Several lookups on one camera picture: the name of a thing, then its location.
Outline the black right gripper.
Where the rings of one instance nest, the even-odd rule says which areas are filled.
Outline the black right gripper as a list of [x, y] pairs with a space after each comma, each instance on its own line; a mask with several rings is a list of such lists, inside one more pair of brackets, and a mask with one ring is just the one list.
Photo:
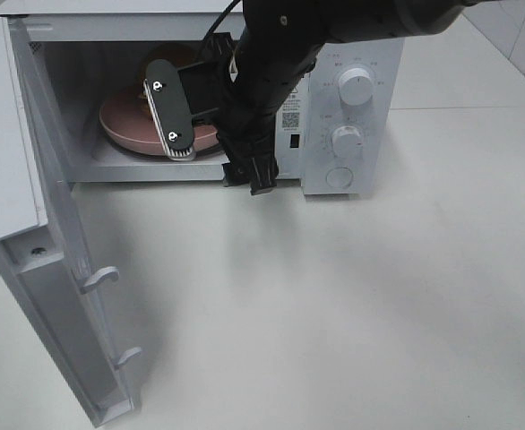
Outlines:
[[308, 38], [242, 33], [231, 57], [237, 77], [226, 83], [216, 126], [228, 159], [249, 159], [249, 175], [242, 166], [225, 163], [224, 186], [250, 184], [252, 196], [276, 187], [276, 114], [315, 58], [316, 44]]

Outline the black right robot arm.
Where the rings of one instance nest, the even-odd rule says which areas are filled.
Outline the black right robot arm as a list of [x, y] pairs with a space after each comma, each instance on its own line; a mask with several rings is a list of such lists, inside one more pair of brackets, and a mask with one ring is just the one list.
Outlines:
[[244, 1], [245, 28], [222, 67], [234, 65], [237, 76], [222, 78], [214, 120], [228, 157], [226, 185], [249, 185], [253, 195], [275, 187], [276, 113], [325, 44], [438, 34], [472, 6], [464, 0]]

